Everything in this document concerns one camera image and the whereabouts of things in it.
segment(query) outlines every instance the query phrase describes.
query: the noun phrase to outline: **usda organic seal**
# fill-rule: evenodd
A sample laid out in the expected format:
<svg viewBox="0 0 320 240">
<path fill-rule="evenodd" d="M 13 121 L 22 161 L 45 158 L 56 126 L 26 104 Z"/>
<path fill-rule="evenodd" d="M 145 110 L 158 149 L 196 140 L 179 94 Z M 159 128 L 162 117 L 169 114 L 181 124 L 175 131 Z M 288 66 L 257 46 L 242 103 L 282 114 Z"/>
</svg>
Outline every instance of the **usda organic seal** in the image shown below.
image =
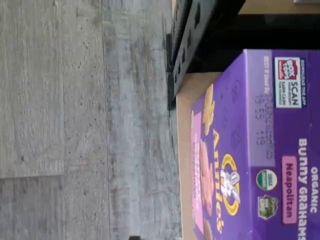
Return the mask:
<svg viewBox="0 0 320 240">
<path fill-rule="evenodd" d="M 256 175 L 256 184 L 265 191 L 273 190 L 278 182 L 277 175 L 270 169 L 264 169 Z"/>
</svg>

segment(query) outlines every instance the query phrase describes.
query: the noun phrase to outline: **black object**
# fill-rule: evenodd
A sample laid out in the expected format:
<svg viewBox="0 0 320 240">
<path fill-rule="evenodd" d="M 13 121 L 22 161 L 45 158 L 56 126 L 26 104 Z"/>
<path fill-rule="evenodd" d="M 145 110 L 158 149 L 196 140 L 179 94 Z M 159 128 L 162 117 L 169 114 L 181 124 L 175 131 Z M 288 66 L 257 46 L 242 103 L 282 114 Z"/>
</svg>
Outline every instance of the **black object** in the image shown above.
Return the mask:
<svg viewBox="0 0 320 240">
<path fill-rule="evenodd" d="M 130 236 L 129 240 L 141 240 L 140 236 Z"/>
<path fill-rule="evenodd" d="M 186 73 L 222 72 L 243 49 L 320 49 L 320 14 L 238 14 L 245 0 L 177 0 L 166 36 L 168 108 Z"/>
</svg>

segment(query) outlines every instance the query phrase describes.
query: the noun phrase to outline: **purple box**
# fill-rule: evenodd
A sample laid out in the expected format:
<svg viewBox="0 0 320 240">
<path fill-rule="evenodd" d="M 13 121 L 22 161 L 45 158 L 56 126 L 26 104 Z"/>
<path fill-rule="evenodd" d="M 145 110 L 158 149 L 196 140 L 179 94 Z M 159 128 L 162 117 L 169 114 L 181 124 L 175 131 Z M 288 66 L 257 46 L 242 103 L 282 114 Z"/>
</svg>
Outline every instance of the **purple box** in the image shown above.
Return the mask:
<svg viewBox="0 0 320 240">
<path fill-rule="evenodd" d="M 198 240 L 320 240 L 320 51 L 244 50 L 191 108 Z"/>
</svg>

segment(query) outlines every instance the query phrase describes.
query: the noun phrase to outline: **wood grain floor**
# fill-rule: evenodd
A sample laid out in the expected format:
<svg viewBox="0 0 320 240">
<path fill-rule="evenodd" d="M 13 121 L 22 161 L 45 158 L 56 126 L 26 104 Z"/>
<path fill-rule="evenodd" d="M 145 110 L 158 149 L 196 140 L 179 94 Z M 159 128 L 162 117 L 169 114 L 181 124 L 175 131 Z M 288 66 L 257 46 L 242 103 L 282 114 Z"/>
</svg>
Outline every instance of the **wood grain floor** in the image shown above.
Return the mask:
<svg viewBox="0 0 320 240">
<path fill-rule="evenodd" d="M 170 0 L 0 1 L 0 240 L 181 236 Z"/>
</svg>

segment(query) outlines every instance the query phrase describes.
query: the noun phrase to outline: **cardboard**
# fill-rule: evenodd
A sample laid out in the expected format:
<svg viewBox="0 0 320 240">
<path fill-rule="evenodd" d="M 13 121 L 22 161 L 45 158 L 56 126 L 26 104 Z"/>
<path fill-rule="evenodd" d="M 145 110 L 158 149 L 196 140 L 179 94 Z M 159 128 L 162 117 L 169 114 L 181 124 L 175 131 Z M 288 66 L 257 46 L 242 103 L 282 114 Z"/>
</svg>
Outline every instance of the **cardboard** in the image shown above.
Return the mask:
<svg viewBox="0 0 320 240">
<path fill-rule="evenodd" d="M 246 0 L 240 14 L 319 14 L 318 4 L 295 4 L 293 0 Z"/>
</svg>

